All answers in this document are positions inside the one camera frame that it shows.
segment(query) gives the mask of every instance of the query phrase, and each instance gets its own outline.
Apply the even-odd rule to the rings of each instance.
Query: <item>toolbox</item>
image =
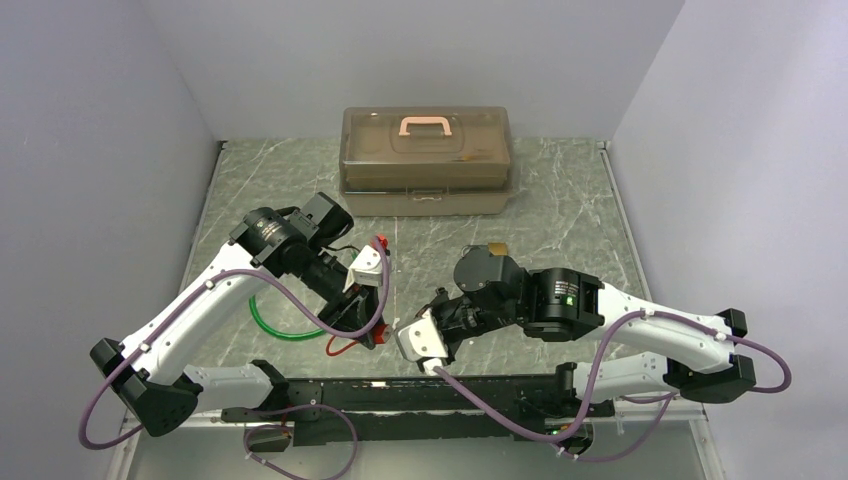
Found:
[[[345,110],[339,190],[354,215],[499,213],[515,171],[504,108]]]

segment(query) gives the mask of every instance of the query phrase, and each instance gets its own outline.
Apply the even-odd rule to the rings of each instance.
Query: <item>red cable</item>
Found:
[[[333,351],[331,351],[331,350],[330,350],[330,345],[332,345],[332,344],[333,344],[333,340],[335,340],[335,339],[336,339],[336,336],[335,336],[335,335],[331,335],[331,336],[330,336],[330,341],[329,341],[329,342],[327,342],[327,348],[325,348],[325,349],[324,349],[324,351],[325,351],[325,352],[327,352],[327,355],[329,355],[329,356],[331,356],[331,357],[335,357],[335,356],[337,356],[337,355],[341,355],[341,354],[343,354],[344,352],[346,352],[346,351],[350,350],[351,348],[355,347],[355,346],[359,343],[359,342],[357,342],[356,340],[352,340],[350,343],[348,343],[348,344],[347,344],[347,345],[345,345],[344,347],[342,347],[342,348],[340,348],[340,349],[336,350],[335,352],[333,352]]]

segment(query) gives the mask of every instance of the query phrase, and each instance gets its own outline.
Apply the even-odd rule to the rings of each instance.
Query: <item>marble table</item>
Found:
[[[518,188],[500,215],[475,217],[366,217],[336,245],[364,245],[375,233],[389,240],[391,298],[387,322],[413,315],[436,287],[452,295],[453,268],[463,246],[505,242],[525,268],[568,267],[587,272],[636,296],[644,296],[636,260],[602,158],[591,139],[515,139]],[[303,205],[315,192],[338,199],[337,139],[237,140],[224,144],[192,250],[187,279],[194,279],[248,211]],[[350,263],[348,253],[340,258]],[[313,311],[321,299],[296,279],[283,283]],[[257,296],[260,312],[275,328],[309,331],[314,326],[275,290]],[[261,331],[247,304],[197,352],[192,363],[239,366],[261,358],[288,377],[419,375],[391,342],[369,351],[356,347],[330,358],[327,337],[284,342]],[[518,327],[467,341],[450,371],[457,375],[552,373],[565,361],[590,361],[594,341],[543,343]],[[613,344],[608,358],[637,350]]]

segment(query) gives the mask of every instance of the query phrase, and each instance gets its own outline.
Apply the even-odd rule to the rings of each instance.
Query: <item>green ring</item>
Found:
[[[250,297],[250,300],[248,300],[247,304],[250,306],[250,314],[253,316],[253,319],[256,320],[256,324],[259,325],[259,328],[264,330],[265,333],[267,333],[268,335],[271,335],[275,338],[279,338],[280,340],[288,340],[289,342],[300,342],[303,340],[317,338],[327,333],[324,330],[321,330],[320,328],[305,333],[283,333],[279,330],[275,330],[273,327],[265,323],[265,320],[262,320],[262,316],[259,315],[259,309],[256,308],[256,295]]]

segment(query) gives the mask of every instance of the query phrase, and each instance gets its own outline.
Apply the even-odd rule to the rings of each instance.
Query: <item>orange handle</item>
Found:
[[[442,129],[445,131],[445,136],[450,137],[453,133],[450,131],[450,122],[445,117],[406,117],[400,121],[400,131],[398,135],[401,137],[408,137],[409,134],[409,125],[435,125],[441,124]]]

